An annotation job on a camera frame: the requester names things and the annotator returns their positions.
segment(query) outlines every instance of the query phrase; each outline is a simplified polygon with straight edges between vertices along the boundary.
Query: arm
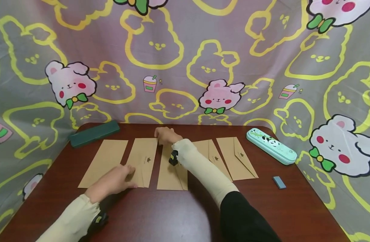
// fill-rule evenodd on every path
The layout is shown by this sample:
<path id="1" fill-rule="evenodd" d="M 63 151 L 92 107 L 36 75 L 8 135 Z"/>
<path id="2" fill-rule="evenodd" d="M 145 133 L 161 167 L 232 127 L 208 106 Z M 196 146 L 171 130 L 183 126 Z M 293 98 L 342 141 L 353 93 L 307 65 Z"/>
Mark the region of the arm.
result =
<path id="1" fill-rule="evenodd" d="M 37 242 L 78 242 L 87 234 L 93 219 L 99 214 L 99 202 L 111 194 L 137 187 L 135 183 L 125 181 L 134 171 L 135 168 L 131 166 L 118 165 L 112 168 L 71 202 Z"/>
<path id="2" fill-rule="evenodd" d="M 99 214 L 99 203 L 82 194 L 71 202 L 37 242 L 78 242 Z"/>
<path id="3" fill-rule="evenodd" d="M 221 230 L 228 241 L 280 241 L 264 217 L 190 140 L 182 139 L 169 128 L 157 129 L 161 129 L 155 132 L 160 143 L 173 143 L 178 161 L 205 186 L 220 208 Z"/>

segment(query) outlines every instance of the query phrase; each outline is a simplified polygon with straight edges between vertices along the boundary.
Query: hand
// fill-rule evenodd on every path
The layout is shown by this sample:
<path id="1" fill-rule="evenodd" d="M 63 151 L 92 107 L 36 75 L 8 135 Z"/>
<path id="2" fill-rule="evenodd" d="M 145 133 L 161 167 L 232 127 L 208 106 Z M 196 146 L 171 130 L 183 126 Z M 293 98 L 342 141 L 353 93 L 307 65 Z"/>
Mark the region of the hand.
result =
<path id="1" fill-rule="evenodd" d="M 99 180 L 91 185 L 84 194 L 91 203 L 101 202 L 111 194 L 120 193 L 127 188 L 137 188 L 136 183 L 125 181 L 126 177 L 135 172 L 135 168 L 128 165 L 118 165 L 104 174 Z"/>
<path id="2" fill-rule="evenodd" d="M 182 136 L 176 134 L 174 129 L 168 127 L 158 127 L 155 129 L 154 137 L 158 139 L 160 145 L 174 144 L 182 140 Z"/>

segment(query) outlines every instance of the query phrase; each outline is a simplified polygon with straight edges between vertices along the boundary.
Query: black sleeve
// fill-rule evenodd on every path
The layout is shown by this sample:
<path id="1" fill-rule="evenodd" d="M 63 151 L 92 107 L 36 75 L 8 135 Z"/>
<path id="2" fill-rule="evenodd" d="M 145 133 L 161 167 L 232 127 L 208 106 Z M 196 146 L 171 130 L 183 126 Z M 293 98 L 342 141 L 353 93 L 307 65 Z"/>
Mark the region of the black sleeve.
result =
<path id="1" fill-rule="evenodd" d="M 281 241 L 264 217 L 239 192 L 225 196 L 220 214 L 221 232 L 229 242 Z"/>

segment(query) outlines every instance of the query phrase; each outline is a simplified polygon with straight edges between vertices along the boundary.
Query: arm sleeve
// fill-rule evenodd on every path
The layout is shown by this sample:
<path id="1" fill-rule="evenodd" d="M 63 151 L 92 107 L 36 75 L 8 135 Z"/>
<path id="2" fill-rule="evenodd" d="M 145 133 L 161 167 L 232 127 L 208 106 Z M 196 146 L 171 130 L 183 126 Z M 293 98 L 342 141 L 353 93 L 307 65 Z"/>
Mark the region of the arm sleeve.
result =
<path id="1" fill-rule="evenodd" d="M 239 192 L 225 196 L 220 214 L 221 232 L 228 241 L 281 241 L 264 217 Z"/>
<path id="2" fill-rule="evenodd" d="M 201 182 L 219 208 L 226 194 L 238 191 L 236 186 L 209 159 L 198 152 L 189 139 L 178 141 L 172 145 L 172 148 L 178 151 L 177 160 Z"/>
<path id="3" fill-rule="evenodd" d="M 82 194 L 68 205 L 37 242 L 78 242 L 87 234 L 99 212 L 99 203 L 92 204 L 89 198 Z"/>

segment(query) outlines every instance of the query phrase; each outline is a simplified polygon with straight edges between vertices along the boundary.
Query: cream sleeve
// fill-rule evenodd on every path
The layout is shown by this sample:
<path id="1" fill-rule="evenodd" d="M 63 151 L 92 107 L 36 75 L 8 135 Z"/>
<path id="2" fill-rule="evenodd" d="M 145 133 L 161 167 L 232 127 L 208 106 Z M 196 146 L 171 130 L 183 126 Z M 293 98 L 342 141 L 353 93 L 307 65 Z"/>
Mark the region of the cream sleeve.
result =
<path id="1" fill-rule="evenodd" d="M 66 207 L 37 242 L 78 242 L 87 234 L 99 212 L 99 203 L 92 204 L 90 199 L 82 194 Z"/>
<path id="2" fill-rule="evenodd" d="M 224 197 L 237 187 L 201 153 L 193 143 L 185 138 L 172 145 L 178 151 L 177 160 L 208 190 L 220 209 Z"/>

